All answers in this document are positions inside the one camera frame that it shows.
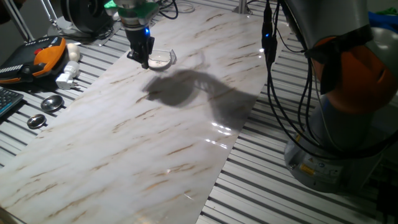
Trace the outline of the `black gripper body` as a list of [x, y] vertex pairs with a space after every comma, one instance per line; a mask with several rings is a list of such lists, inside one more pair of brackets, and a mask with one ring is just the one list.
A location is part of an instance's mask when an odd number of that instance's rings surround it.
[[150, 30], [148, 27], [140, 27], [136, 30], [126, 29], [126, 37], [130, 41], [130, 47], [133, 52], [149, 52]]

